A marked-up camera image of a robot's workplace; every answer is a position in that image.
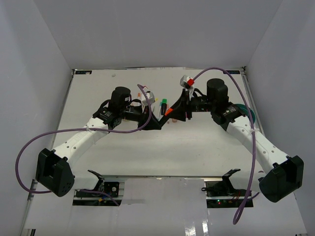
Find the orange black highlighter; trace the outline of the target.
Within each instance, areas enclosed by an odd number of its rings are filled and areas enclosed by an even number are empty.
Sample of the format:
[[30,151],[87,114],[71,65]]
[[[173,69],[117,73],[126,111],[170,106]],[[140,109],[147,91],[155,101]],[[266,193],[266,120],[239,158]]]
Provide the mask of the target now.
[[169,108],[164,115],[161,116],[161,118],[158,121],[158,124],[163,126],[165,125],[170,119],[175,119],[172,115],[173,108]]

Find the green black highlighter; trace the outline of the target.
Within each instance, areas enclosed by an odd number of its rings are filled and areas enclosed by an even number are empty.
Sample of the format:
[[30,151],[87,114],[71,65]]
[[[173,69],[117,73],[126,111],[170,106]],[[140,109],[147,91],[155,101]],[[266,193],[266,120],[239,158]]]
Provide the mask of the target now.
[[160,114],[163,116],[167,111],[167,99],[162,99]]

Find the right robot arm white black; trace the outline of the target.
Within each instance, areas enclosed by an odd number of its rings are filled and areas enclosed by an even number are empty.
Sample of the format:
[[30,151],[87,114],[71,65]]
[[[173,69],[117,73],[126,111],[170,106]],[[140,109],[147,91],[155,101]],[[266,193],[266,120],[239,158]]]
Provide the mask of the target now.
[[255,154],[264,173],[259,191],[271,202],[278,202],[296,189],[303,180],[304,162],[299,156],[290,157],[275,147],[251,125],[249,112],[229,101],[228,87],[222,79],[207,81],[207,93],[192,87],[193,80],[181,82],[180,98],[166,111],[164,118],[180,121],[191,119],[194,112],[209,112],[213,121]]

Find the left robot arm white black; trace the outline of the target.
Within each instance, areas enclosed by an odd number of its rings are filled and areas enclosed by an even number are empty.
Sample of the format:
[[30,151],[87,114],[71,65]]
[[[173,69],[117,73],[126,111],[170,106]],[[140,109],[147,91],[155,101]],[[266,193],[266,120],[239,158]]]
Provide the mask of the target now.
[[104,191],[104,177],[90,170],[87,177],[76,177],[72,168],[79,158],[98,140],[113,132],[122,120],[135,121],[138,130],[160,130],[161,125],[152,112],[155,102],[152,91],[141,87],[142,96],[131,98],[126,87],[116,87],[111,98],[104,101],[82,130],[53,150],[43,149],[38,156],[35,179],[58,197],[70,190],[88,190],[93,196]]

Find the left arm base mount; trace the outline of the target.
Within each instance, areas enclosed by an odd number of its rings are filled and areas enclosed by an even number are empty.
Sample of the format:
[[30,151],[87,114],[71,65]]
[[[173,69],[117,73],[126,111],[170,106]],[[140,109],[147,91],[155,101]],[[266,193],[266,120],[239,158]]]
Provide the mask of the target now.
[[97,183],[92,190],[76,190],[73,206],[87,207],[118,207],[122,203],[123,193],[120,193],[122,182],[106,180],[95,171],[88,170],[97,178]]

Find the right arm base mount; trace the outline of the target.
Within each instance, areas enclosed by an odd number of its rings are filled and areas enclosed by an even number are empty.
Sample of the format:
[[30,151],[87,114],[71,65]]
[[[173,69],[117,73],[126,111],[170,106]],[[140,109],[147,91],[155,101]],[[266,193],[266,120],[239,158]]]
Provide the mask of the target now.
[[232,169],[220,180],[206,180],[201,191],[206,195],[207,208],[238,208],[245,196],[245,188],[235,188],[231,176],[240,169]]

